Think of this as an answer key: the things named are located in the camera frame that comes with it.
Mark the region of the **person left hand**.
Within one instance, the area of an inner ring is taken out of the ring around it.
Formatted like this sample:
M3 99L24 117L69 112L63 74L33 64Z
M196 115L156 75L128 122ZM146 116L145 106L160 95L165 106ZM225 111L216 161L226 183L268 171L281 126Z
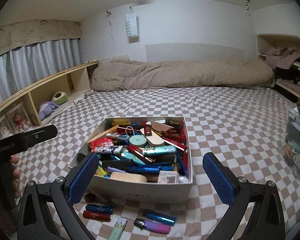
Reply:
M19 157L17 155L11 156L10 162L13 168L13 180L12 180L12 187L14 191L19 190L19 178L20 178L20 171L16 169L16 165L19 163Z

